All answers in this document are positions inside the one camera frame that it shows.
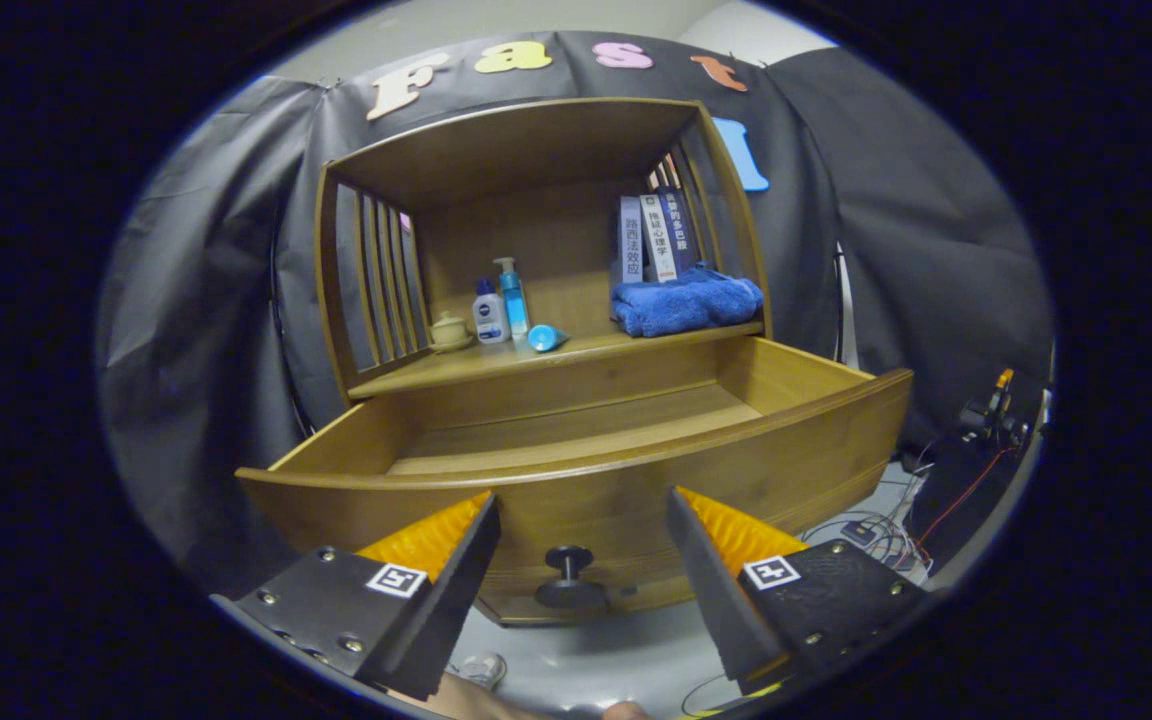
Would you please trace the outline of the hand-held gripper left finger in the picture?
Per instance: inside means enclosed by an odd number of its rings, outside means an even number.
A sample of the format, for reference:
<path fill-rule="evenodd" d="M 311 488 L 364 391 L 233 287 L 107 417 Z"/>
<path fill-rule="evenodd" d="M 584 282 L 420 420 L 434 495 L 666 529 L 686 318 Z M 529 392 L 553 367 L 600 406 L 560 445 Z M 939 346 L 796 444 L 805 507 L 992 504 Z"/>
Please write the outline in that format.
<path fill-rule="evenodd" d="M 415 556 L 324 544 L 251 592 L 211 601 L 294 665 L 347 691 L 367 685 L 425 700 L 479 594 L 500 538 L 492 492 L 416 521 Z"/>

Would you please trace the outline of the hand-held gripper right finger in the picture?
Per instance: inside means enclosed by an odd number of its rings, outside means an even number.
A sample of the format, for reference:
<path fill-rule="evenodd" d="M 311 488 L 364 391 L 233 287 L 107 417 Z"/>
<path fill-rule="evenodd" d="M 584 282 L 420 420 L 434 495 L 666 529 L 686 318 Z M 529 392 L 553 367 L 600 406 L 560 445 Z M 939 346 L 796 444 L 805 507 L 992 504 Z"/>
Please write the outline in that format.
<path fill-rule="evenodd" d="M 669 488 L 666 505 L 723 674 L 742 694 L 840 673 L 927 602 L 923 588 L 849 541 L 799 541 L 691 488 Z"/>

